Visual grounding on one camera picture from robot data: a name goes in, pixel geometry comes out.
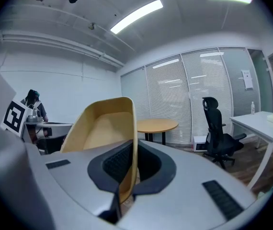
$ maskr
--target black chair by desk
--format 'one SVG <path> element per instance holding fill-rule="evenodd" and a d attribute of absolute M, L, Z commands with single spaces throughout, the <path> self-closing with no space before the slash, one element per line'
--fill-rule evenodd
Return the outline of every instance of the black chair by desk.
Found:
<path fill-rule="evenodd" d="M 212 162 L 219 162 L 225 170 L 224 161 L 232 161 L 234 165 L 235 159 L 230 158 L 233 153 L 244 147 L 239 140 L 246 137 L 241 134 L 235 137 L 229 134 L 223 134 L 222 114 L 218 110 L 218 101 L 213 97 L 203 97 L 203 106 L 205 117 L 209 125 L 209 133 L 206 138 L 205 149 L 208 151 L 206 156 L 214 158 Z"/>

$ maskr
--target beige plastic bin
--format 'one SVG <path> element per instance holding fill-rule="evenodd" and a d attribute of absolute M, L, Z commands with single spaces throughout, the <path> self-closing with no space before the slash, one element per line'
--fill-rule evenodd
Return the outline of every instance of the beige plastic bin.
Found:
<path fill-rule="evenodd" d="M 120 203 L 131 194 L 137 175 L 137 122 L 132 100 L 119 97 L 89 105 L 70 129 L 60 152 L 82 151 L 133 139 L 132 166 L 120 184 Z"/>

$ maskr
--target black hair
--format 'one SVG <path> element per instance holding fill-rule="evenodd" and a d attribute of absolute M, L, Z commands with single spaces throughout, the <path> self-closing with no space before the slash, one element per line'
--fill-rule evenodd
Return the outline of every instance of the black hair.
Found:
<path fill-rule="evenodd" d="M 39 97 L 35 92 L 36 91 L 34 91 L 34 90 L 30 90 L 28 92 L 28 95 L 25 98 L 25 100 L 26 100 L 25 102 L 26 102 L 27 106 L 29 106 L 31 104 L 33 105 L 35 103 L 35 101 L 39 100 Z"/>

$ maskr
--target chair headrest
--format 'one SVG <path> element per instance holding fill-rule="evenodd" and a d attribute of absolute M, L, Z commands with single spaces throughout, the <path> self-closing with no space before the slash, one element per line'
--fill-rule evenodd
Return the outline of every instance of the chair headrest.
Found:
<path fill-rule="evenodd" d="M 203 106 L 204 109 L 217 108 L 218 101 L 216 100 L 216 98 L 213 97 L 203 97 Z"/>

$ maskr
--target white desk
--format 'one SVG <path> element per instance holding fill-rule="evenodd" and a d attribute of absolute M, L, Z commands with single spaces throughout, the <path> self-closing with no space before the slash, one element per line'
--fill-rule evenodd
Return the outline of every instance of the white desk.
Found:
<path fill-rule="evenodd" d="M 273 113 L 258 112 L 254 115 L 248 114 L 230 118 L 233 124 L 249 130 L 268 143 L 262 162 L 247 186 L 249 189 L 251 189 L 259 179 L 273 151 L 273 123 L 267 121 L 267 116 L 271 114 Z"/>

